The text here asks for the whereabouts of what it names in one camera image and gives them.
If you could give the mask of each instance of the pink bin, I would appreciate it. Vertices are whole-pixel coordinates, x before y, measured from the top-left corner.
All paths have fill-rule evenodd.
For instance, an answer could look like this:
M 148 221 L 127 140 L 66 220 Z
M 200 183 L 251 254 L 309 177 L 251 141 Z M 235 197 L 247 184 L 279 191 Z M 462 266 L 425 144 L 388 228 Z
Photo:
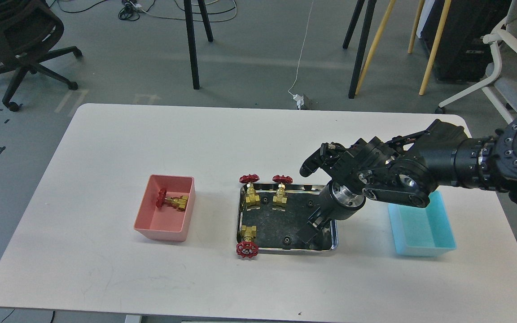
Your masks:
M 166 188 L 167 197 L 188 196 L 185 211 L 168 204 L 156 207 L 158 192 Z M 151 175 L 141 207 L 135 220 L 135 230 L 153 240 L 185 241 L 195 204 L 195 179 L 186 176 Z

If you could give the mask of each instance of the metal tray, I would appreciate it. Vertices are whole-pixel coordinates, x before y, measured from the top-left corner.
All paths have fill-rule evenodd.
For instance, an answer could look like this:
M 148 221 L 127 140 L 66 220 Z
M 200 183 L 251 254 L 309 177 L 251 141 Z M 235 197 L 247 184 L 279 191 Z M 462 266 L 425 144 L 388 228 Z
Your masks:
M 242 225 L 256 225 L 257 237 L 254 243 L 258 245 L 261 253 L 326 252 L 336 249 L 338 245 L 336 220 L 331 221 L 307 244 L 296 235 L 307 222 L 308 217 L 318 208 L 316 197 L 324 185 L 286 184 L 288 200 L 284 208 L 275 207 L 272 203 L 272 197 L 279 184 L 254 183 L 253 185 L 261 198 L 261 204 L 247 209 L 246 186 L 241 187 L 237 221 L 238 243 L 241 241 L 239 232 Z

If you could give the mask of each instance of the screw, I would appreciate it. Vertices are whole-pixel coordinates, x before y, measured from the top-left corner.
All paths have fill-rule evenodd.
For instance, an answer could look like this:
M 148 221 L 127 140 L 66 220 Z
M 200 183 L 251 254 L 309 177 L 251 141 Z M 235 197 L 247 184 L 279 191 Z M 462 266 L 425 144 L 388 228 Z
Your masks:
M 359 173 L 359 180 L 361 182 L 363 182 L 364 184 L 368 184 L 368 180 L 367 180 L 366 176 L 364 176 L 363 173 Z
M 371 200 L 376 200 L 376 195 L 374 194 L 374 192 L 372 192 L 372 190 L 363 190 L 363 193 L 367 198 Z

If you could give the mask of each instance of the black speaker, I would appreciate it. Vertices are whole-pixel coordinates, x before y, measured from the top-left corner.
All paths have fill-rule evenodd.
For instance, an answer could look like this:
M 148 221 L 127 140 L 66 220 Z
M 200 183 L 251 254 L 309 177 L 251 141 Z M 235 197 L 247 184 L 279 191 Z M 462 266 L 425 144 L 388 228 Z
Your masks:
M 443 82 L 478 82 L 492 62 L 490 46 L 482 37 L 508 13 L 512 0 L 452 0 L 438 53 L 434 75 Z M 436 36 L 444 0 L 436 0 L 422 29 L 422 40 L 430 52 Z

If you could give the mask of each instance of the chair armrest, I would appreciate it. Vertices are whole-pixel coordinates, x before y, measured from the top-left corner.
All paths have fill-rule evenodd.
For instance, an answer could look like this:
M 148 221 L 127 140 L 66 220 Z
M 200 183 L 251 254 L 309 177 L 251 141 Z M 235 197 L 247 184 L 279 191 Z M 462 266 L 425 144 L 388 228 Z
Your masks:
M 504 43 L 506 43 L 511 49 L 513 49 L 513 51 L 517 53 L 517 38 L 504 29 L 494 29 L 492 33 L 485 35 L 482 39 L 485 44 L 494 43 L 501 40 L 503 40 Z

